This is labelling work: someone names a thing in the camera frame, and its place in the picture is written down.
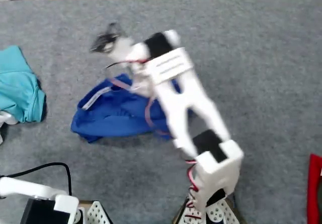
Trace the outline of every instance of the blue shirt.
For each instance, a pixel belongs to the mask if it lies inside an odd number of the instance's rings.
[[[131,85],[127,75],[116,79]],[[114,86],[108,79],[93,88],[77,105],[71,130],[93,142],[100,137],[131,136],[150,132],[144,117],[149,99]],[[155,129],[169,132],[166,116],[157,100],[150,108]]]
[[[0,110],[19,122],[41,121],[45,93],[19,47],[0,51]]]

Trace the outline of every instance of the light blue shirt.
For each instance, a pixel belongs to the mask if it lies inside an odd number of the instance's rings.
[[[27,65],[19,47],[0,51],[0,110],[20,122],[40,122],[45,93]]]

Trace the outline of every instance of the gray felt mat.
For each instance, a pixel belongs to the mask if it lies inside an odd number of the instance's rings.
[[[236,189],[245,219],[306,223],[309,154],[322,154],[322,0],[2,2],[0,15],[0,48],[21,46],[47,94],[42,123],[6,128],[1,174],[64,161],[74,195],[100,200],[114,223],[170,223],[189,186],[170,141],[147,134],[90,145],[69,126],[106,75],[106,57],[89,53],[97,33],[114,20],[137,41],[173,28],[245,151]],[[59,167],[23,179],[67,188]],[[25,204],[1,200],[0,218],[19,223]]]

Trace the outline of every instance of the white robotic arm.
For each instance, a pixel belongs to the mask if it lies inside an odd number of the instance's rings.
[[[34,206],[31,206],[34,203],[30,203],[29,208],[26,208],[25,210],[23,217],[25,220],[22,220],[21,223],[30,223],[30,219],[40,218],[40,215],[44,212],[46,214],[52,213],[55,217],[55,213],[62,213],[56,217],[58,218],[56,223],[74,223],[78,207],[78,199],[76,197],[69,196],[65,191],[14,178],[0,178],[0,199],[14,194],[30,196],[32,197],[32,201],[41,202],[41,205]],[[47,223],[51,223],[50,221],[52,221],[52,219],[51,216],[48,215]]]
[[[120,57],[109,55],[131,69],[130,91],[145,97],[156,97],[167,117],[174,145],[194,159],[196,175],[189,189],[190,207],[205,213],[207,206],[234,191],[244,157],[229,132],[214,102],[205,93],[194,66],[176,31],[157,33],[144,42],[124,47],[122,36],[115,41],[115,52],[129,52]],[[181,92],[173,87],[176,80]],[[187,111],[201,117],[208,130],[195,138],[188,133]]]

